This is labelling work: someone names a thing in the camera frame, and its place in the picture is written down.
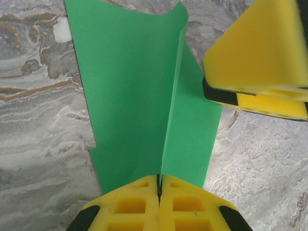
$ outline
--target marble countertop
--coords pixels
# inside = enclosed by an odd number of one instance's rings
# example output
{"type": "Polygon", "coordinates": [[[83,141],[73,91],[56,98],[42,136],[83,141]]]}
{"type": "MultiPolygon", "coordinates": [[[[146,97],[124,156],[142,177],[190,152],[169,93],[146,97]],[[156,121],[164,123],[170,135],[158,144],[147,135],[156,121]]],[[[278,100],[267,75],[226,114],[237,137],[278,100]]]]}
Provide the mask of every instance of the marble countertop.
{"type": "MultiPolygon", "coordinates": [[[[206,50],[253,0],[183,0],[187,42],[206,50]]],[[[176,0],[109,0],[164,13],[176,0]]],[[[101,195],[95,146],[62,0],[0,6],[0,230],[65,230],[101,195]]],[[[308,230],[308,123],[224,108],[204,188],[255,231],[308,230]]]]}

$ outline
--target green paper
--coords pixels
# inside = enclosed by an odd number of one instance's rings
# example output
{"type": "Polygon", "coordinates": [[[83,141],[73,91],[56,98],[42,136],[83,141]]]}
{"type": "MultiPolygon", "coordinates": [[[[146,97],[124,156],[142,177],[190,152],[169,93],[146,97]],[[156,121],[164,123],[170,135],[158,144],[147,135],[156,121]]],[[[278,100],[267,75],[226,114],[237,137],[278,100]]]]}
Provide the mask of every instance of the green paper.
{"type": "Polygon", "coordinates": [[[161,173],[202,186],[221,106],[203,96],[184,5],[163,15],[97,0],[65,5],[103,192],[161,173]]]}

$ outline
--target black and yellow striped edge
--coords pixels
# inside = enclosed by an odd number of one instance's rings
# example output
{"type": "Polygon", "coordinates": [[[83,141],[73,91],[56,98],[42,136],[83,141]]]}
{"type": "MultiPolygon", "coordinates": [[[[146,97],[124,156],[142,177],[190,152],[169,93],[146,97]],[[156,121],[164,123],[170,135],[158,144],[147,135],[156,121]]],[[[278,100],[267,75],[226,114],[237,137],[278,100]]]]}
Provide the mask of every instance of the black and yellow striped edge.
{"type": "Polygon", "coordinates": [[[308,103],[264,95],[219,90],[203,78],[204,96],[215,103],[243,111],[295,121],[308,120],[308,103]]]}

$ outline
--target folded green paper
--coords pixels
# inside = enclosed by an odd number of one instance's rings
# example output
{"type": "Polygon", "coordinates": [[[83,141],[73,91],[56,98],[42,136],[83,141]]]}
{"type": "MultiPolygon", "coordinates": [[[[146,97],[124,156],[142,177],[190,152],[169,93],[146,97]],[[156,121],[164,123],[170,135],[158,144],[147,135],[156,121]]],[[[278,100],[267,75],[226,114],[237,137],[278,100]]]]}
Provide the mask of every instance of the folded green paper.
{"type": "Polygon", "coordinates": [[[185,43],[182,3],[163,15],[97,0],[66,0],[104,193],[147,175],[202,186],[221,106],[185,43]]]}

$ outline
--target gray marble surface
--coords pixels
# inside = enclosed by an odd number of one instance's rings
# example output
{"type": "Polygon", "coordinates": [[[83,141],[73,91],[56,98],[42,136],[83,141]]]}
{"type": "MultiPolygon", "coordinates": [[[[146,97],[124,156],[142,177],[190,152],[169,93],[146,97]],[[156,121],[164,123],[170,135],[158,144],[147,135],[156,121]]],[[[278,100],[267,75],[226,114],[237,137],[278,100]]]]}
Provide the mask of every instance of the gray marble surface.
{"type": "MultiPolygon", "coordinates": [[[[109,0],[163,13],[176,0],[109,0]]],[[[187,41],[206,50],[252,0],[183,0],[187,41]]],[[[101,192],[62,0],[0,3],[0,230],[61,231],[101,192]]],[[[308,123],[224,108],[204,188],[256,231],[308,230],[308,123]]]]}

